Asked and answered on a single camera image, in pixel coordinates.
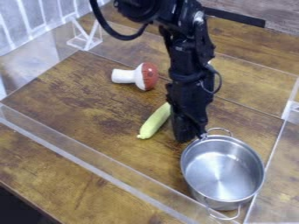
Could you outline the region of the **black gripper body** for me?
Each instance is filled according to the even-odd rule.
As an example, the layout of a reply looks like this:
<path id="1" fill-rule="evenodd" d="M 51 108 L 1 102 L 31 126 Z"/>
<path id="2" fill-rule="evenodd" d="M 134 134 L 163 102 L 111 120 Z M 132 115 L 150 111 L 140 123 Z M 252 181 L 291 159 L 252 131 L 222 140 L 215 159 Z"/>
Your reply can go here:
<path id="1" fill-rule="evenodd" d="M 215 70 L 199 62 L 195 50 L 174 46 L 170 48 L 170 78 L 167 101 L 172 105 L 175 117 L 191 123 L 208 121 L 207 106 L 216 92 L 214 88 Z"/>

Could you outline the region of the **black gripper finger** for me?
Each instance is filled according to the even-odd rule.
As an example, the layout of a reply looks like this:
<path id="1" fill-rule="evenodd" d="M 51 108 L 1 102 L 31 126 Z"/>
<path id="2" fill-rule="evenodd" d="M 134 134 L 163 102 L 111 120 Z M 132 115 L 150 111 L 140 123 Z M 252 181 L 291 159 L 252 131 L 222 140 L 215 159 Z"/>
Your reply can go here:
<path id="1" fill-rule="evenodd" d="M 195 137 L 203 139 L 207 136 L 206 125 L 208 120 L 203 117 L 194 121 L 187 115 L 172 113 L 172 133 L 179 143 L 191 141 Z"/>

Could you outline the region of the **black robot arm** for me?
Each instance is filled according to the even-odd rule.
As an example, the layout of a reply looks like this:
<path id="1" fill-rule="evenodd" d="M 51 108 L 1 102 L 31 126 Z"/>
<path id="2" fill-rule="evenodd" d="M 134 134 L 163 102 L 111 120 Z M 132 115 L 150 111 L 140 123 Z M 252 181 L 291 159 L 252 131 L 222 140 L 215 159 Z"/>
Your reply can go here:
<path id="1" fill-rule="evenodd" d="M 136 23 L 158 23 L 171 59 L 171 83 L 166 85 L 171 104 L 172 133 L 184 143 L 206 134 L 207 106 L 220 83 L 210 65 L 215 46 L 207 19 L 196 0 L 115 0 L 119 13 Z"/>

